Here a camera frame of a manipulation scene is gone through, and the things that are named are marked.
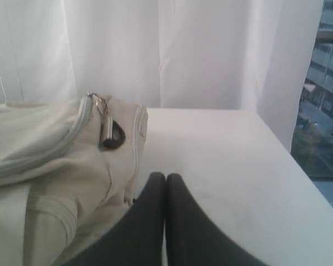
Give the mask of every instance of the building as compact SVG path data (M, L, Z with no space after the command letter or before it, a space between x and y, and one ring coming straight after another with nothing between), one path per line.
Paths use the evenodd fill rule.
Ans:
M333 30L333 1L325 1L319 30ZM316 44L306 82L315 84L315 89L302 91L317 108L333 119L333 44Z

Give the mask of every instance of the white table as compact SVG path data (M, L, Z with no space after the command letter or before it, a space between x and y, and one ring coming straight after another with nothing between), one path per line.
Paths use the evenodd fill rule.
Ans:
M211 220L271 266L333 266L333 209L257 114L148 109L137 192L180 173Z

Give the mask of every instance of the beige bag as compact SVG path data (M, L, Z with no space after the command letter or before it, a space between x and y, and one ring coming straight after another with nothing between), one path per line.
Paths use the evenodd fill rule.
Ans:
M0 266L59 265L117 221L147 119L145 107L95 94L0 105Z

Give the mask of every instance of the white curtain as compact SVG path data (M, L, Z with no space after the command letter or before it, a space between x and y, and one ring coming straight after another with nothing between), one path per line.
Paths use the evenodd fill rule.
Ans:
M150 107L256 110L289 150L321 6L0 0L0 103L95 91Z

